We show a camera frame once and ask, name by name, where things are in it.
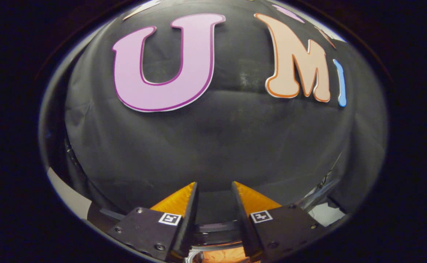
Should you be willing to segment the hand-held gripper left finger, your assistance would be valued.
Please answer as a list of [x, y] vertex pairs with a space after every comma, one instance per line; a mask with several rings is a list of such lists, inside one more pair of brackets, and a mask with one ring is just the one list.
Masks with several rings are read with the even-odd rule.
[[134, 208], [107, 234], [158, 261], [183, 262], [192, 246], [198, 195], [192, 182], [150, 209]]

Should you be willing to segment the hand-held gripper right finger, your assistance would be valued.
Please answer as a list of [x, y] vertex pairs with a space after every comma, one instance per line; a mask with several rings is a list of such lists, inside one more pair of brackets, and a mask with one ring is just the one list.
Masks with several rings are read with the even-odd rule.
[[326, 228], [296, 204], [280, 205], [236, 181], [231, 187], [249, 258], [286, 258], [326, 234]]

